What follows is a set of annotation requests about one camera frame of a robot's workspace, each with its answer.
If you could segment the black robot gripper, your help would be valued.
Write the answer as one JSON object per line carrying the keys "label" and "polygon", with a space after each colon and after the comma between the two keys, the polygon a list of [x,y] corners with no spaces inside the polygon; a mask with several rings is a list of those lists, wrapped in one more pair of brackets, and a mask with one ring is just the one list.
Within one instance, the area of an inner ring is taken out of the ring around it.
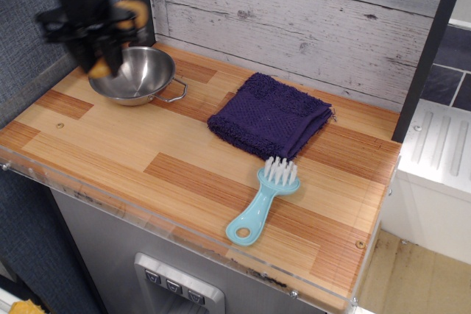
{"label": "black robot gripper", "polygon": [[60,6],[38,13],[46,40],[68,43],[77,64],[88,73],[97,58],[92,46],[101,43],[102,56],[113,76],[123,63],[121,44],[138,39],[138,3],[127,7],[111,0],[59,0]]}

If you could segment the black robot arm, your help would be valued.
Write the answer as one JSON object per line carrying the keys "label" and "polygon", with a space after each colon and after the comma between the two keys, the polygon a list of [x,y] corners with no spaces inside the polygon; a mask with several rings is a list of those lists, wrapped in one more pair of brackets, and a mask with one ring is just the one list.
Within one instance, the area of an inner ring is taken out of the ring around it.
{"label": "black robot arm", "polygon": [[123,45],[136,42],[149,17],[138,0],[59,0],[36,15],[49,43],[62,43],[92,79],[117,76]]}

